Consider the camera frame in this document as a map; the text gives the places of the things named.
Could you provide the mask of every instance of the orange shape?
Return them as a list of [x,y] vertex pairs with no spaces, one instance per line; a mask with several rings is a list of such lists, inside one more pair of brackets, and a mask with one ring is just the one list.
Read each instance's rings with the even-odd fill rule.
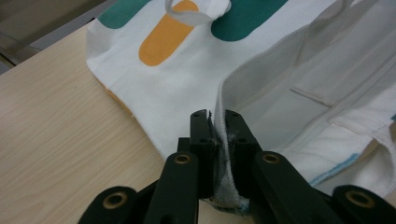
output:
[[[173,10],[198,11],[198,6],[190,0],[184,0],[175,5]],[[193,28],[165,14],[140,46],[140,60],[148,66],[162,63],[175,52]]]

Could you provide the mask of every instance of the wooden table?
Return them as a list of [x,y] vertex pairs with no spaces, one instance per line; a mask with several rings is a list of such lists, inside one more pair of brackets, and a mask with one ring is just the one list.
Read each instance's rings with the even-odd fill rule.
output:
[[[77,223],[104,189],[163,159],[85,64],[86,27],[0,76],[0,223]],[[200,203],[200,223],[253,223]]]

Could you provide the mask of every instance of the orange stripe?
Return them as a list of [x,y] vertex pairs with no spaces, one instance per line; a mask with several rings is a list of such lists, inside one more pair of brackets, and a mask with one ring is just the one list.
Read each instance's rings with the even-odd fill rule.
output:
[[[184,0],[175,5],[173,10],[198,11],[198,6],[192,1]],[[175,52],[192,29],[192,26],[165,14],[140,46],[140,60],[148,66],[162,63]]]

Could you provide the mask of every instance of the blue trim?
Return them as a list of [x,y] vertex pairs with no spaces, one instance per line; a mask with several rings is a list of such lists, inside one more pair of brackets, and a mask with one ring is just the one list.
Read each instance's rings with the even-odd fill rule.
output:
[[322,182],[323,180],[325,180],[333,175],[336,175],[337,173],[339,173],[340,171],[344,170],[349,165],[351,165],[353,162],[355,162],[358,159],[359,155],[360,154],[358,154],[358,153],[352,154],[346,161],[343,161],[343,162],[339,163],[338,165],[334,166],[334,168],[332,168],[330,171],[317,176],[316,178],[311,180],[309,182],[309,184],[311,186],[315,186],[315,185],[319,184],[320,182]]

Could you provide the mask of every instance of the table surface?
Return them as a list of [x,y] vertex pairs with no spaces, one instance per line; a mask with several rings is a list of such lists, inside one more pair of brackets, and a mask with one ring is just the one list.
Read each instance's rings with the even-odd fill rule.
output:
[[[141,190],[161,174],[140,125],[85,64],[85,36],[82,27],[0,76],[0,223],[77,223],[103,190]],[[199,209],[199,223],[253,223]]]

